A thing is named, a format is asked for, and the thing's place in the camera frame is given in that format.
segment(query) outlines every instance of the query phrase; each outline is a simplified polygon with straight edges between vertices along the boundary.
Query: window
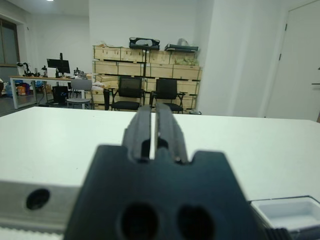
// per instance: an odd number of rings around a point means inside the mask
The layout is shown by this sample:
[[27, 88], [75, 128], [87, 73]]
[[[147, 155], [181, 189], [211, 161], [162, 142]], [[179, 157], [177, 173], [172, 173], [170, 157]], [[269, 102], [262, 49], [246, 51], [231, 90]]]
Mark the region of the window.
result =
[[16, 67], [19, 62], [17, 25], [0, 19], [0, 66]]

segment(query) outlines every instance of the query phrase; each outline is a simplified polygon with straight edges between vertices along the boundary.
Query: stacked wooden boxes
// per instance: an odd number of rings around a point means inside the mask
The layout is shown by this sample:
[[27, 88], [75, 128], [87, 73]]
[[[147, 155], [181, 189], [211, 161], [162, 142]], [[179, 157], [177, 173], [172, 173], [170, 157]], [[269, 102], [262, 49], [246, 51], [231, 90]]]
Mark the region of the stacked wooden boxes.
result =
[[[93, 55], [95, 59], [93, 72], [99, 74], [96, 76], [96, 81], [102, 82], [105, 88], [118, 87], [118, 79], [115, 80], [113, 78], [111, 80], [111, 76], [143, 77], [144, 67], [146, 66], [145, 80], [143, 82], [143, 89], [146, 91], [145, 104], [149, 104], [149, 93], [156, 90], [157, 79], [167, 78], [178, 80], [177, 91], [186, 93], [183, 97], [183, 108], [190, 110], [196, 107], [202, 68], [176, 64], [181, 59], [195, 59], [195, 53], [148, 51], [145, 56], [144, 51], [137, 49], [94, 46]], [[103, 97], [103, 92], [97, 93], [97, 95], [101, 96], [93, 96], [94, 102], [101, 104], [100, 100]], [[180, 104], [179, 98], [172, 102]]]

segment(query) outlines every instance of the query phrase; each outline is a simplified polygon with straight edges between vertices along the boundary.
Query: white plastic container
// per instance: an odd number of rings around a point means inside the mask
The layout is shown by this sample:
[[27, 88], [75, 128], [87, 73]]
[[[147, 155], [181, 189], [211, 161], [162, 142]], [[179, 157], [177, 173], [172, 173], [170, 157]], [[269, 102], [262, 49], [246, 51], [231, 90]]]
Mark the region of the white plastic container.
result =
[[251, 205], [272, 228], [292, 232], [320, 226], [320, 204], [312, 197], [256, 200]]

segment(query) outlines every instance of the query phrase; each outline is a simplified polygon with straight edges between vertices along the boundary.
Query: white wall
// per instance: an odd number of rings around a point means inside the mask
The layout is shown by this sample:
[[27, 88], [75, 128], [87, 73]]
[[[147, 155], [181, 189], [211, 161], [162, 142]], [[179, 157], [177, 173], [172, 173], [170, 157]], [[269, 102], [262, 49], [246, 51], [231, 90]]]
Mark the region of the white wall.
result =
[[214, 0], [199, 0], [196, 9], [194, 44], [199, 47], [197, 59], [204, 67], [208, 52], [210, 29], [214, 10]]
[[2, 18], [22, 24], [27, 21], [26, 14], [27, 12], [20, 7], [17, 7], [6, 0], [0, 0], [0, 15]]
[[277, 65], [281, 0], [215, 0], [197, 108], [262, 117]]
[[194, 41], [197, 0], [89, 0], [90, 41], [127, 47], [130, 37]]
[[32, 34], [32, 67], [47, 66], [47, 59], [69, 61], [71, 75], [77, 67], [85, 73], [92, 72], [92, 46], [89, 36], [89, 18], [68, 15], [30, 16]]

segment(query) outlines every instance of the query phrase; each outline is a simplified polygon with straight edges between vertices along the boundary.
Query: ceiling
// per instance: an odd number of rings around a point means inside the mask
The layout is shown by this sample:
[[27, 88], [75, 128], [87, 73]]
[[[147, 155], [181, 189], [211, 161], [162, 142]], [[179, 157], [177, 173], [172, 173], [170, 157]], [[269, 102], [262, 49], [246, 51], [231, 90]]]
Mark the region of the ceiling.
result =
[[8, 0], [31, 14], [89, 16], [89, 0]]

